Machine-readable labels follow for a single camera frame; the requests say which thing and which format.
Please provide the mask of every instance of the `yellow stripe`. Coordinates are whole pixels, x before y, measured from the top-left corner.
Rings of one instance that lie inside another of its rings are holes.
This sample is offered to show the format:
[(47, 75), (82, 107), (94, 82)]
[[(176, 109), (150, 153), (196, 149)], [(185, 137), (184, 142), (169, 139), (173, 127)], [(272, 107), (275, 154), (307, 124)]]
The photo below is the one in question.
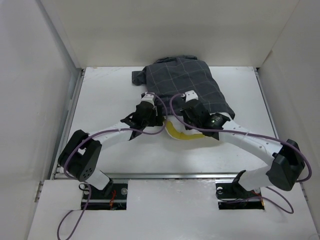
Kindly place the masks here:
[(201, 138), (205, 137), (202, 133), (197, 133), (197, 134), (193, 134), (193, 135), (186, 135), (183, 132), (179, 132), (175, 129), (174, 125), (170, 121), (168, 121), (166, 123), (165, 128), (171, 137), (173, 137), (175, 139), (179, 139), (179, 140), (193, 140), (193, 139), (201, 139)]

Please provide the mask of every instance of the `table surface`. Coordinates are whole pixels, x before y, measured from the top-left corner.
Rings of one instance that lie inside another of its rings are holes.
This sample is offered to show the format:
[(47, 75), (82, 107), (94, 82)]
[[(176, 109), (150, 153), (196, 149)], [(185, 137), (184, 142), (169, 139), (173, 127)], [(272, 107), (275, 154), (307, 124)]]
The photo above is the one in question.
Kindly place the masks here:
[[(131, 84), (131, 72), (142, 67), (88, 68), (80, 91), (71, 133), (91, 132), (117, 123), (135, 110), (143, 86)], [(211, 67), (235, 121), (256, 133), (272, 136), (273, 128), (252, 67)], [(103, 151), (98, 167), (114, 173), (225, 173), (263, 166), (251, 154), (211, 138), (193, 141), (142, 135)], [(65, 239), (80, 215), (82, 192), (69, 179), (44, 183), (29, 240), (57, 239), (59, 222)], [(265, 210), (219, 210), (214, 180), (130, 180), (127, 210), (86, 211), (71, 239), (131, 240), (315, 240), (316, 229), (299, 184), (280, 191), (293, 205), (286, 214), (265, 202)], [(284, 208), (273, 192), (262, 194)]]
[[(110, 127), (132, 113), (145, 86), (131, 83), (142, 67), (87, 68), (70, 135)], [(252, 67), (210, 67), (235, 121), (259, 134), (274, 136), (273, 127)], [(175, 140), (165, 131), (141, 135), (100, 153), (97, 167), (106, 173), (236, 173), (265, 166), (250, 153), (213, 138)]]

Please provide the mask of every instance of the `garment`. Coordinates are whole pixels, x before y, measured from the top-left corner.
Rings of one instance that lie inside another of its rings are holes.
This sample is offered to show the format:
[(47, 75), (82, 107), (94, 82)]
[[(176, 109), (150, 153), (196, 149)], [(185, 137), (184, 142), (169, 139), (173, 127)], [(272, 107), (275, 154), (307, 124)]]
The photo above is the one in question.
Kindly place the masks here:
[[(146, 85), (147, 91), (157, 94), (171, 114), (170, 98), (178, 93), (194, 90), (210, 113), (228, 113), (235, 117), (226, 99), (213, 79), (208, 65), (191, 55), (166, 57), (146, 66), (142, 71), (132, 72), (132, 83)], [(180, 115), (184, 101), (173, 103), (175, 112)]]

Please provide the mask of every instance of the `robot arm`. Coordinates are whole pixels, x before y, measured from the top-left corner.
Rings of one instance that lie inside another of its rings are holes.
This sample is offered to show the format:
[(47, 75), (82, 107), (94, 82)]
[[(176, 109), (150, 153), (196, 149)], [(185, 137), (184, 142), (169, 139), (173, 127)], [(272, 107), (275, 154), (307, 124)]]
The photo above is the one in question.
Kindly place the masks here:
[[(185, 93), (185, 104), (182, 108), (183, 121), (199, 129), (240, 131), (251, 134), (247, 129), (235, 123), (227, 113), (210, 114), (198, 100), (194, 91)], [(290, 191), (305, 167), (303, 159), (290, 147), (265, 138), (241, 135), (232, 132), (201, 131), (205, 136), (233, 144), (263, 160), (267, 166), (252, 171), (238, 173), (232, 183), (237, 191), (276, 186)], [(299, 149), (293, 140), (287, 143)]]
[[(100, 152), (115, 144), (136, 138), (141, 134), (139, 131), (143, 131), (146, 127), (162, 126), (163, 120), (162, 107), (155, 106), (154, 96), (152, 94), (143, 94), (140, 104), (136, 106), (136, 111), (117, 124), (91, 133), (86, 133), (82, 130), (75, 131), (61, 152), (58, 163), (63, 168), (66, 168), (67, 172), (75, 179), (80, 182), (87, 182), (96, 189), (103, 191), (106, 196), (110, 193), (113, 181), (96, 168)], [(68, 157), (82, 141), (102, 131), (110, 132), (89, 139), (65, 166)]]

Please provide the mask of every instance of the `folded clothing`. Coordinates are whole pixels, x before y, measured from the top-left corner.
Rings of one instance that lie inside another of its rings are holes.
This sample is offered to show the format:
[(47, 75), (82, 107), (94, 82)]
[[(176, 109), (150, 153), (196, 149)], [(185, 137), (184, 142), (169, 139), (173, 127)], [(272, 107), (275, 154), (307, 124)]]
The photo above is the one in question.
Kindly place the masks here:
[[(235, 112), (226, 102), (208, 65), (198, 60), (196, 56), (182, 55), (159, 59), (142, 71), (133, 71), (132, 83), (136, 86), (146, 85), (148, 92), (158, 95), (163, 100), (169, 115), (172, 115), (169, 106), (171, 97), (194, 90), (210, 113), (228, 113), (232, 118), (235, 117)], [(181, 115), (183, 104), (182, 98), (177, 98), (173, 102), (173, 108), (178, 115)], [(166, 128), (172, 137), (188, 140), (202, 136), (198, 131), (185, 130), (181, 123), (173, 119), (173, 116), (168, 118), (169, 124)]]

